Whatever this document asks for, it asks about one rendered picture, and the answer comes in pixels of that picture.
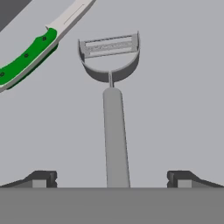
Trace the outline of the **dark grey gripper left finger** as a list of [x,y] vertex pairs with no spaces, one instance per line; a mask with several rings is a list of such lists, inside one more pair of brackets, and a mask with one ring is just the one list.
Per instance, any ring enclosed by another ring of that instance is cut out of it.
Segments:
[[56,171],[34,171],[23,179],[2,185],[2,188],[56,188],[57,177]]

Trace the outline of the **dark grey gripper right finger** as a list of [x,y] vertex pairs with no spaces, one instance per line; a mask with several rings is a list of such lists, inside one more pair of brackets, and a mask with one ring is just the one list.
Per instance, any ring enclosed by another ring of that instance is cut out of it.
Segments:
[[205,188],[218,187],[224,188],[224,185],[219,185],[197,177],[191,171],[168,171],[167,172],[167,187],[168,188]]

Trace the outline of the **grey peeler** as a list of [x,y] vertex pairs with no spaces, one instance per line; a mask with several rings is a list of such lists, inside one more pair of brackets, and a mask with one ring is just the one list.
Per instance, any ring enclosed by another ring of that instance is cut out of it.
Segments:
[[[112,52],[122,49],[123,53],[135,53],[125,66],[110,71],[92,68],[86,59],[117,55]],[[94,80],[108,83],[103,91],[103,115],[106,153],[107,188],[130,188],[130,170],[125,130],[123,94],[115,83],[128,78],[136,70],[140,58],[139,32],[130,35],[78,41],[78,55],[87,74]]]

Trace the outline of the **green handled knife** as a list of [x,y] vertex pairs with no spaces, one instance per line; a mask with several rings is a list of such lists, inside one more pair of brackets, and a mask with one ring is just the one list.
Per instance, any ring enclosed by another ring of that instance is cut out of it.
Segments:
[[20,56],[1,67],[0,93],[14,88],[43,63],[95,2],[96,0],[75,0],[60,16],[45,26],[45,34],[36,37]]

